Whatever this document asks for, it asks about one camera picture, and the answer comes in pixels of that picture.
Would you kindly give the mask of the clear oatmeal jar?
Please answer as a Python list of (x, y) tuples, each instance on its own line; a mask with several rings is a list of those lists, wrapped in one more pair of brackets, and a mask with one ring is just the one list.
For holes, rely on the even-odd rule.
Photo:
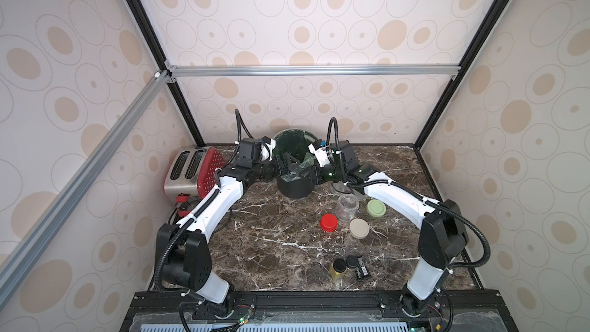
[(350, 195), (353, 193), (353, 191), (342, 182), (331, 182), (330, 190), (335, 195)]

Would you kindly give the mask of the red jar lid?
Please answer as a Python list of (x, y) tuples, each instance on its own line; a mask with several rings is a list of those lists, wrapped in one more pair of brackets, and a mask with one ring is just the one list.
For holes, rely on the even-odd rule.
[(335, 232), (338, 226), (338, 219), (335, 215), (325, 214), (321, 217), (320, 226), (325, 232)]

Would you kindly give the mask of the light green jar lid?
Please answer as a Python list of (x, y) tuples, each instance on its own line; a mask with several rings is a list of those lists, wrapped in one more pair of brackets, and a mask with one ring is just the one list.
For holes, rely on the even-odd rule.
[(382, 218), (387, 213), (387, 206), (382, 201), (372, 199), (367, 202), (367, 213), (373, 218)]

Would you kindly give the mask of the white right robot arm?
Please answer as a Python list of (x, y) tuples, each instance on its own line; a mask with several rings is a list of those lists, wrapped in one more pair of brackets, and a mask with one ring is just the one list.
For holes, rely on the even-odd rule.
[[(421, 195), (375, 167), (359, 163), (348, 141), (321, 140), (305, 132), (302, 146), (305, 152), (301, 167), (313, 184), (339, 182), (354, 192), (382, 201), (419, 229), (419, 261), (400, 299), (408, 315), (420, 314), (433, 294), (443, 289), (446, 277), (454, 269), (474, 269), (489, 261), (490, 242), (462, 216), (454, 201), (437, 201)], [(469, 231), (482, 244), (482, 256), (477, 261), (457, 261), (469, 242)]]

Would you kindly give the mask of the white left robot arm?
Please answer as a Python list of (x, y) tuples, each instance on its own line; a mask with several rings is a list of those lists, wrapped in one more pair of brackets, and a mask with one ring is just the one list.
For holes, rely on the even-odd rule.
[(223, 304), (230, 284), (213, 271), (210, 237), (249, 187), (288, 172), (287, 165), (273, 154), (274, 140), (253, 138), (241, 113), (234, 113), (237, 147), (230, 161), (214, 173), (214, 187), (176, 224), (165, 224), (158, 230), (153, 283), (156, 292), (193, 294), (197, 299)]

